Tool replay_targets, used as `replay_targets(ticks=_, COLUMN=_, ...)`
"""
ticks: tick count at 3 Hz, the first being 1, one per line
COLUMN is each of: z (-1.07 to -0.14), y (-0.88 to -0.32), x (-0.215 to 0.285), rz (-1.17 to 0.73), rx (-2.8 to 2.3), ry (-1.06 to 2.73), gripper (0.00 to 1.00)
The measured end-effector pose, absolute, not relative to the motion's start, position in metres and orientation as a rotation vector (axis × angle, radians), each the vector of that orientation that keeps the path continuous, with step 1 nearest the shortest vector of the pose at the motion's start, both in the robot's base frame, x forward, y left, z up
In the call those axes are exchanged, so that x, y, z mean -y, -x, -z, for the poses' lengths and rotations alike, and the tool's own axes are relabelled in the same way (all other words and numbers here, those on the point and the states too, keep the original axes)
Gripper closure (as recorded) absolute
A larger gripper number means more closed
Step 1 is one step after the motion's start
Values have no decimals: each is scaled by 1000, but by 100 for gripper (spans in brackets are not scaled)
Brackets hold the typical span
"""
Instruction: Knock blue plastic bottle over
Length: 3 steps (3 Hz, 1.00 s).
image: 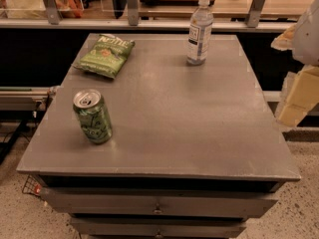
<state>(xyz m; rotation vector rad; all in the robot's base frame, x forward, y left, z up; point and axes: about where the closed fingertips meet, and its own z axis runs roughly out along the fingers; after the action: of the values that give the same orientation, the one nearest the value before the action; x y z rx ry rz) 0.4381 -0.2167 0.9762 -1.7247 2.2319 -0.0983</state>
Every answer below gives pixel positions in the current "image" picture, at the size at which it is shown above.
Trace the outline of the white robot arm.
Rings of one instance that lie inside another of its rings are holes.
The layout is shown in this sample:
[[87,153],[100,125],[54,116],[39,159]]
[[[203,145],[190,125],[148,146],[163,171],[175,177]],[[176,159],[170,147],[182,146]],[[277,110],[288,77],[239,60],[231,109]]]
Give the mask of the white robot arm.
[[293,59],[303,64],[276,111],[280,123],[295,127],[319,104],[319,0],[314,0],[296,24],[276,37],[271,47],[290,50]]

